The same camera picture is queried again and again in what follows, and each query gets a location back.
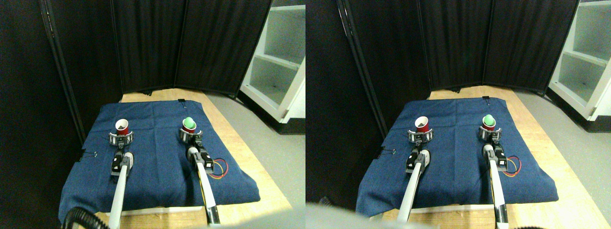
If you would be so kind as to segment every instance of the red wire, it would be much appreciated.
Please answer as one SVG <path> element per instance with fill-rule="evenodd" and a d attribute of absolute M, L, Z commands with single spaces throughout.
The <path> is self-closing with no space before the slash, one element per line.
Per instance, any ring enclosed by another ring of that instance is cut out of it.
<path fill-rule="evenodd" d="M 223 161 L 225 163 L 225 168 L 226 169 L 225 169 L 225 172 L 223 174 L 221 174 L 221 175 L 210 174 L 210 176 L 212 176 L 214 178 L 218 178 L 218 179 L 223 178 L 225 175 L 227 175 L 227 172 L 229 172 L 229 164 L 227 163 L 227 161 L 225 161 L 225 160 L 223 160 L 221 158 L 215 159 L 214 161 Z"/>
<path fill-rule="evenodd" d="M 518 166 L 518 167 L 517 167 L 517 170 L 516 170 L 515 172 L 513 172 L 513 173 L 508 173 L 508 172 L 505 172 L 505 171 L 503 171 L 503 173 L 505 173 L 506 175 L 513 175 L 513 176 L 515 176 L 515 175 L 517 175 L 517 174 L 520 172 L 520 170 L 522 170 L 522 160 L 520 160 L 520 159 L 519 159 L 518 157 L 516 157 L 516 156 L 510 156 L 510 157 L 509 157 L 509 158 L 507 158 L 507 159 L 510 159 L 510 158 L 516 158 L 516 159 L 518 160 L 518 162 L 519 162 L 519 165 L 520 165 L 520 166 Z"/>

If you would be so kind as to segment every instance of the black curtain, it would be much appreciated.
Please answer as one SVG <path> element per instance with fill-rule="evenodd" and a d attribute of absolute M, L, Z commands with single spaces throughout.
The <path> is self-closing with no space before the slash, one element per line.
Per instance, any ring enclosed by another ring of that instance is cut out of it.
<path fill-rule="evenodd" d="M 185 0 L 114 1 L 113 7 L 123 93 L 173 87 Z"/>
<path fill-rule="evenodd" d="M 417 1 L 344 1 L 346 20 L 364 56 L 385 133 L 408 101 L 425 100 L 426 55 Z"/>
<path fill-rule="evenodd" d="M 123 96 L 110 1 L 54 1 L 54 35 L 60 41 L 67 76 L 85 133 L 102 105 Z"/>
<path fill-rule="evenodd" d="M 431 89 L 481 85 L 492 1 L 420 4 Z"/>
<path fill-rule="evenodd" d="M 547 88 L 579 1 L 495 1 L 484 84 Z"/>
<path fill-rule="evenodd" d="M 188 1 L 175 86 L 236 95 L 270 4 Z"/>
<path fill-rule="evenodd" d="M 81 147 L 37 1 L 0 2 L 0 227 L 57 227 Z"/>
<path fill-rule="evenodd" d="M 356 207 L 359 183 L 382 144 L 335 1 L 307 3 L 305 199 Z"/>

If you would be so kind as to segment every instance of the metal rod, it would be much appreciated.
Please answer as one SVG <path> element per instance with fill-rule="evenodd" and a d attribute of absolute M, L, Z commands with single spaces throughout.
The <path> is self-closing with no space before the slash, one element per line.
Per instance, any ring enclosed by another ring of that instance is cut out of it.
<path fill-rule="evenodd" d="M 216 209 L 216 202 L 212 194 L 212 187 L 210 187 L 210 181 L 208 181 L 208 176 L 206 176 L 206 171 L 201 162 L 197 163 L 197 173 L 199 174 L 199 184 L 202 188 L 203 204 L 206 207 L 208 225 L 220 225 L 221 221 L 219 220 L 219 212 Z"/>
<path fill-rule="evenodd" d="M 418 180 L 420 179 L 421 166 L 422 163 L 416 163 L 412 176 L 409 178 L 408 187 L 405 189 L 405 195 L 403 196 L 399 215 L 397 216 L 397 221 L 399 222 L 406 223 L 409 220 L 409 212 L 412 211 L 412 204 L 414 203 L 414 196 L 418 187 Z"/>
<path fill-rule="evenodd" d="M 490 160 L 490 183 L 492 186 L 492 200 L 494 202 L 496 228 L 507 229 L 509 228 L 509 221 L 507 220 L 507 206 L 505 205 L 503 188 L 500 185 L 499 171 L 497 170 L 496 162 L 494 160 Z"/>
<path fill-rule="evenodd" d="M 121 166 L 121 173 L 119 174 L 119 182 L 117 182 L 117 189 L 115 190 L 115 196 L 112 200 L 112 208 L 110 219 L 108 220 L 108 226 L 110 229 L 119 229 L 121 226 L 121 211 L 123 209 L 123 196 L 125 194 L 125 181 L 127 180 L 127 165 Z"/>

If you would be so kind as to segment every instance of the gray floor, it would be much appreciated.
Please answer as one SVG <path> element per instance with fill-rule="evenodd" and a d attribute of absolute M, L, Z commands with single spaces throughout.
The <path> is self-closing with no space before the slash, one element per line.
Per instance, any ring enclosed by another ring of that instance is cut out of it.
<path fill-rule="evenodd" d="M 280 135 L 252 111 L 218 93 L 206 96 L 244 139 L 293 207 L 306 203 L 306 136 Z"/>
<path fill-rule="evenodd" d="M 514 91 L 611 224 L 611 133 L 588 133 L 550 101 L 530 92 Z"/>

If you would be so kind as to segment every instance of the wooden table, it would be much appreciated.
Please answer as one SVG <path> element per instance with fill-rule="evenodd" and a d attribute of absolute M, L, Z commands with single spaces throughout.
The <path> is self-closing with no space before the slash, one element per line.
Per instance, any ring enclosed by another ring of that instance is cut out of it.
<path fill-rule="evenodd" d="M 592 197 L 566 163 L 554 143 L 511 89 L 478 86 L 460 93 L 438 90 L 430 100 L 478 98 L 490 96 L 507 102 L 509 113 L 524 142 L 539 166 L 556 182 L 558 201 L 507 205 L 510 228 L 538 226 L 543 228 L 609 228 Z M 384 220 L 395 220 L 398 210 L 384 213 Z M 439 225 L 441 228 L 494 228 L 494 211 L 454 211 L 411 214 L 410 222 Z"/>
<path fill-rule="evenodd" d="M 265 171 L 257 157 L 255 157 L 225 117 L 202 92 L 185 89 L 167 89 L 154 91 L 152 96 L 134 92 L 123 95 L 122 102 L 164 101 L 177 100 L 179 98 L 202 103 L 204 113 L 210 119 L 212 127 L 235 161 L 245 173 L 257 182 L 261 200 L 259 202 L 238 205 L 219 205 L 218 211 L 221 224 L 238 224 L 257 216 L 291 208 L 287 198 Z M 96 215 L 102 221 L 108 222 L 106 214 L 96 213 Z M 206 224 L 205 209 L 186 213 L 121 217 L 121 228 L 191 228 L 194 226 L 204 227 Z"/>

